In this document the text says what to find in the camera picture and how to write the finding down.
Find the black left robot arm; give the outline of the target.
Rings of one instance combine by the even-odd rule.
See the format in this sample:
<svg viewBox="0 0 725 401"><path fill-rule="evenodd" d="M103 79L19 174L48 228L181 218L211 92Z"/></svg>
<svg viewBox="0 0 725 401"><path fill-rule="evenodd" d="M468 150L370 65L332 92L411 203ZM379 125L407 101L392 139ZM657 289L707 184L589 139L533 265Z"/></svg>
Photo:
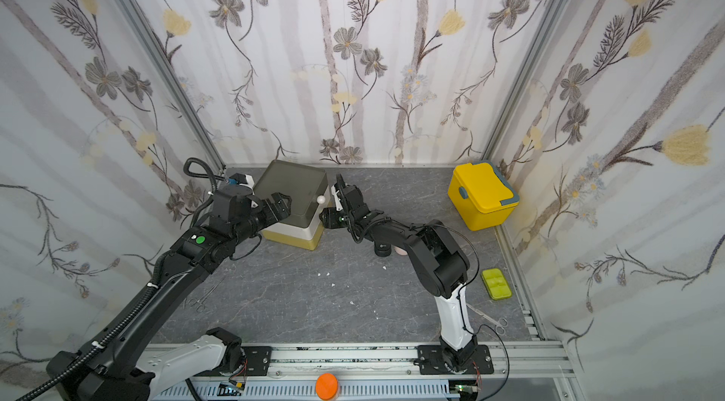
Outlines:
<svg viewBox="0 0 725 401"><path fill-rule="evenodd" d="M165 389L222 364L242 363L239 339L215 331L176 351L143 359L152 338L197 286L238 245L291 213L292 199L266 199L228 184L211 196L209 210L156 261L147 285L92 340L58 353L46 370L64 400L148 400Z"/></svg>

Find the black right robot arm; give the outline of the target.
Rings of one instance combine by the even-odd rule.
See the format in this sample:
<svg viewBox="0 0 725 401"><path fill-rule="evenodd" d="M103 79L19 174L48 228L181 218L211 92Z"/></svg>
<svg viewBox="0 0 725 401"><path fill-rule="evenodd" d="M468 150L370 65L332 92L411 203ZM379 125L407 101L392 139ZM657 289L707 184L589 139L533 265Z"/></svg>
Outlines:
<svg viewBox="0 0 725 401"><path fill-rule="evenodd" d="M347 184L341 174L336 176L330 192L334 205L320 213L324 227L345 229L357 244L372 242L375 254L381 258L395 248L406 253L418 281L436 303L443 365L451 373L464 372L474 359L478 339L466 312L470 261L451 231L438 220L413 224L372 210L362 191Z"/></svg>

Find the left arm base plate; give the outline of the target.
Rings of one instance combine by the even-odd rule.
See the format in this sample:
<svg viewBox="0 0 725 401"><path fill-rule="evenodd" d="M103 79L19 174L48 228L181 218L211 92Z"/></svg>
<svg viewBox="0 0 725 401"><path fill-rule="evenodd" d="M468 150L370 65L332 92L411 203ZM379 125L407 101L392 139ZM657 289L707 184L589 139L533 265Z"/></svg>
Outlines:
<svg viewBox="0 0 725 401"><path fill-rule="evenodd" d="M234 345L226 350L222 361L211 370L196 376L224 376L225 378L241 378L241 376L267 376L271 363L271 346Z"/></svg>

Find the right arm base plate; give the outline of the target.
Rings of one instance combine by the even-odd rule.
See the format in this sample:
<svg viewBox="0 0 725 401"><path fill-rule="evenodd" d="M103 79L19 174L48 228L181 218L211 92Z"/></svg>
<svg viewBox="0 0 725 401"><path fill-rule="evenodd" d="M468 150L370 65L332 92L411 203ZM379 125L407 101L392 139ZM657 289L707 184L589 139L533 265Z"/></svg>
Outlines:
<svg viewBox="0 0 725 401"><path fill-rule="evenodd" d="M415 363L423 376L488 376L495 372L486 345L470 344L460 351L453 351L442 344L421 344L416 351Z"/></svg>

